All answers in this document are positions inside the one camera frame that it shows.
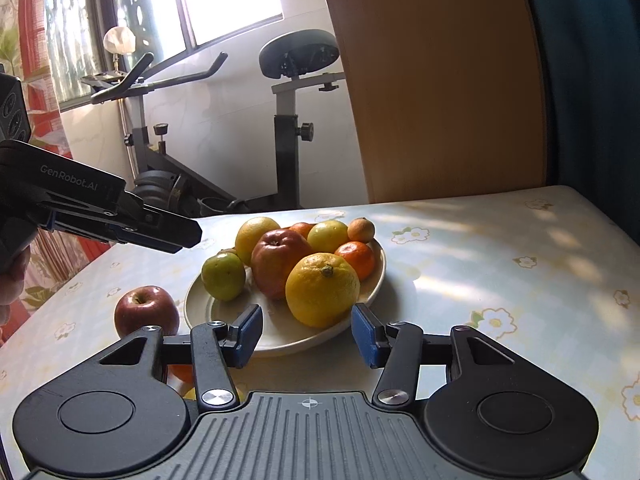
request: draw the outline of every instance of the white plate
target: white plate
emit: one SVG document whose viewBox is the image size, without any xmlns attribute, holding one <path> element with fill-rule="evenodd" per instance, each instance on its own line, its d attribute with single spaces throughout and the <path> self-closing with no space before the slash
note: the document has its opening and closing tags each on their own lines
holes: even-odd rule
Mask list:
<svg viewBox="0 0 640 480">
<path fill-rule="evenodd" d="M 360 283 L 359 303 L 367 306 L 376 298 L 382 280 L 385 277 L 386 257 L 380 244 L 373 240 L 370 244 L 376 257 L 376 269 Z M 351 324 L 351 313 L 345 318 L 321 330 L 303 325 L 290 312 L 286 300 L 269 300 L 253 284 L 251 269 L 246 268 L 246 285 L 244 291 L 232 301 L 214 300 L 204 289 L 200 275 L 191 283 L 187 299 L 184 302 L 184 315 L 190 328 L 209 322 L 213 319 L 231 322 L 246 308 L 247 305 L 257 303 L 262 307 L 264 326 L 262 337 L 255 348 L 254 356 L 272 357 L 293 354 L 319 345 Z"/>
</svg>

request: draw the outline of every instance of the table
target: table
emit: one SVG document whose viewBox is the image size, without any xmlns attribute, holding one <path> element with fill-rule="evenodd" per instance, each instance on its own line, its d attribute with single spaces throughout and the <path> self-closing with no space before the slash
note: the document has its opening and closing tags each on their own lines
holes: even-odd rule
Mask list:
<svg viewBox="0 0 640 480">
<path fill-rule="evenodd" d="M 366 216 L 388 257 L 373 311 L 430 333 L 469 323 L 594 404 L 591 480 L 640 477 L 640 248 L 567 187 L 270 214 L 280 225 Z M 0 433 L 16 479 L 27 473 L 11 421 L 22 398 L 118 339 L 113 309 L 141 285 L 186 297 L 203 261 L 231 247 L 246 215 L 201 220 L 202 242 L 171 255 L 115 246 L 58 291 L 0 349 Z M 180 333 L 188 333 L 184 321 Z M 350 332 L 299 354 L 252 359 L 243 390 L 363 390 L 379 376 Z M 444 384 L 422 367 L 418 396 Z"/>
</svg>

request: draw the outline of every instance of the triangular cutout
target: triangular cutout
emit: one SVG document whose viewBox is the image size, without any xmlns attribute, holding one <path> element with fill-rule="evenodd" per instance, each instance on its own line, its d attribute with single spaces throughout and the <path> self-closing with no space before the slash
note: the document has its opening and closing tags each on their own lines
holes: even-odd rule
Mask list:
<svg viewBox="0 0 640 480">
<path fill-rule="evenodd" d="M 477 365 L 512 365 L 513 361 L 479 337 L 467 339 L 471 355 Z"/>
<path fill-rule="evenodd" d="M 101 365 L 133 366 L 140 362 L 142 351 L 145 349 L 146 337 L 137 337 L 116 348 L 109 355 L 100 359 Z"/>
</svg>

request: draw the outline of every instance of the handlebar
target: handlebar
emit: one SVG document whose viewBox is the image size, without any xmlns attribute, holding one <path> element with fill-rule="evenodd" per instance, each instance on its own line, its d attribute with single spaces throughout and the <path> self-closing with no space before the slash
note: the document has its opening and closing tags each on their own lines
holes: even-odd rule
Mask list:
<svg viewBox="0 0 640 480">
<path fill-rule="evenodd" d="M 144 95 L 158 88 L 167 88 L 169 86 L 181 85 L 184 83 L 190 83 L 193 81 L 200 81 L 202 79 L 213 76 L 226 61 L 229 54 L 226 52 L 220 52 L 218 57 L 212 63 L 208 70 L 203 72 L 197 72 L 195 74 L 182 75 L 178 77 L 172 77 L 169 79 L 162 79 L 153 83 L 136 83 L 136 81 L 142 76 L 142 73 L 154 60 L 154 55 L 151 52 L 145 53 L 144 56 L 133 66 L 130 72 L 119 83 L 115 84 L 111 88 L 100 90 L 91 96 L 91 103 L 94 105 L 104 103 L 106 101 L 113 101 L 116 99 L 123 99 L 125 97 L 131 97 L 134 95 Z"/>
</svg>

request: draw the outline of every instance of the wooden door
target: wooden door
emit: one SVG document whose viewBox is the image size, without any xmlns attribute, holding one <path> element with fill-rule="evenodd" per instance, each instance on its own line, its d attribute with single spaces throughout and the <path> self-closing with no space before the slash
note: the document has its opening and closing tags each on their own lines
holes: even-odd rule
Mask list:
<svg viewBox="0 0 640 480">
<path fill-rule="evenodd" d="M 327 0 L 369 199 L 542 186 L 545 111 L 526 0 Z"/>
</svg>

